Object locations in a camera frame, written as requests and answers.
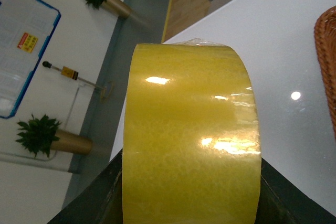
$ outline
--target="wooden panel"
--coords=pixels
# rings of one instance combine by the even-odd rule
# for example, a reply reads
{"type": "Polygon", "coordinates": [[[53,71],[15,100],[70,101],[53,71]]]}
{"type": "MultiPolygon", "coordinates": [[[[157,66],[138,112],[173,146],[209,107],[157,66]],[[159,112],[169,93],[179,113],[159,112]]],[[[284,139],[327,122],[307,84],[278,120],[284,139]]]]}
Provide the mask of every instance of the wooden panel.
{"type": "Polygon", "coordinates": [[[205,17],[209,7],[209,0],[171,0],[162,41],[170,39],[205,17]]]}

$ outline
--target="tape roll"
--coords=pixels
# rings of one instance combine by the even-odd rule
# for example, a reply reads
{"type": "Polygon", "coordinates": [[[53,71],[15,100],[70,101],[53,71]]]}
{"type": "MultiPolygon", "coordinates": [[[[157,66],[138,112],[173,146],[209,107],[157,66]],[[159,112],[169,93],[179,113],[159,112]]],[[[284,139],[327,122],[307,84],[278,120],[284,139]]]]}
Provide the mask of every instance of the tape roll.
{"type": "Polygon", "coordinates": [[[260,166],[254,95],[235,51],[137,45],[124,123],[125,224],[254,223],[260,166]]]}

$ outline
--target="metal pole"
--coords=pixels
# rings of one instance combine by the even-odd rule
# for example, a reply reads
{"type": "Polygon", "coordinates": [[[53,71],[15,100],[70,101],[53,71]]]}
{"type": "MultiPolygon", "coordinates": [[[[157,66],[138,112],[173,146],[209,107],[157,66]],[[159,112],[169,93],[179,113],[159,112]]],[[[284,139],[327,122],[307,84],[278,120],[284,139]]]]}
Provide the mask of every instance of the metal pole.
{"type": "MultiPolygon", "coordinates": [[[[43,63],[42,63],[42,65],[44,66],[44,67],[46,67],[46,68],[52,68],[52,69],[55,69],[55,70],[57,70],[57,71],[59,71],[59,72],[62,72],[62,69],[60,69],[60,68],[57,68],[57,67],[54,67],[51,63],[49,63],[48,61],[44,61],[43,63]]],[[[85,82],[85,83],[87,83],[87,84],[90,84],[90,85],[92,85],[92,86],[94,86],[95,88],[98,88],[98,89],[100,89],[100,90],[103,90],[104,88],[103,87],[100,87],[100,86],[98,86],[98,85],[96,85],[96,84],[94,84],[94,83],[92,83],[92,82],[90,82],[90,81],[87,81],[87,80],[85,80],[85,79],[83,79],[83,78],[81,78],[81,77],[77,77],[77,79],[78,80],[81,80],[81,81],[83,81],[83,82],[85,82]]]]}

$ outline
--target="blue frame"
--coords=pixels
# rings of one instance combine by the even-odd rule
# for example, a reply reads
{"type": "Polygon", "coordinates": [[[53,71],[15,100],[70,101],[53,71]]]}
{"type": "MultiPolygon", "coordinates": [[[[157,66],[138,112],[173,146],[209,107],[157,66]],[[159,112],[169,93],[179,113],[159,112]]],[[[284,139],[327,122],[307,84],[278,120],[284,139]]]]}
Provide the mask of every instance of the blue frame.
{"type": "Polygon", "coordinates": [[[54,26],[54,27],[53,27],[51,33],[50,33],[50,34],[47,36],[47,38],[45,39],[45,41],[44,41],[44,43],[43,43],[43,46],[42,46],[42,48],[41,48],[41,50],[40,50],[40,52],[39,52],[39,54],[38,54],[38,60],[37,60],[37,62],[36,62],[36,64],[35,64],[35,67],[34,67],[34,69],[29,73],[29,75],[28,75],[28,77],[27,77],[27,79],[26,79],[26,81],[25,81],[25,84],[24,84],[24,86],[23,86],[22,89],[21,89],[21,92],[20,92],[18,98],[16,99],[16,102],[15,102],[15,104],[14,104],[14,107],[13,107],[11,113],[9,114],[9,116],[1,116],[1,115],[0,115],[0,118],[8,119],[8,118],[12,118],[13,116],[15,116],[16,111],[17,111],[18,107],[20,106],[21,101],[22,101],[22,99],[23,99],[23,96],[25,95],[25,93],[26,93],[26,91],[27,91],[27,89],[28,89],[28,86],[29,86],[29,84],[30,84],[30,82],[31,82],[31,79],[33,78],[33,75],[34,75],[34,73],[35,73],[35,71],[36,71],[36,69],[37,69],[37,66],[38,66],[39,63],[40,63],[41,58],[42,58],[42,56],[43,56],[43,54],[44,54],[44,52],[45,52],[45,50],[46,50],[46,48],[47,48],[47,46],[48,46],[48,43],[49,43],[49,41],[50,41],[52,35],[54,34],[54,31],[55,31],[55,29],[56,29],[56,26],[58,25],[59,20],[60,20],[60,18],[61,18],[61,13],[59,12],[58,9],[52,7],[51,5],[47,4],[46,2],[44,2],[44,1],[42,1],[42,0],[36,0],[36,1],[42,3],[43,5],[47,6],[47,7],[50,8],[50,9],[54,9],[55,11],[57,11],[58,15],[57,15],[57,17],[56,17],[56,19],[55,19],[55,21],[54,21],[54,23],[53,23],[53,26],[54,26]]]}

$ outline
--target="wicker basket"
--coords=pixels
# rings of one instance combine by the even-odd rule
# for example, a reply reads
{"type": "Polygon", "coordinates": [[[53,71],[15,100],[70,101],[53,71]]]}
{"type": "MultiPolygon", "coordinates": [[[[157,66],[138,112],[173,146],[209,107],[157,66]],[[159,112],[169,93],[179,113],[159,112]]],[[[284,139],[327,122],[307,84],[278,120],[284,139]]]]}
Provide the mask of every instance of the wicker basket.
{"type": "Polygon", "coordinates": [[[328,9],[318,18],[314,35],[336,137],[336,6],[328,9]]]}

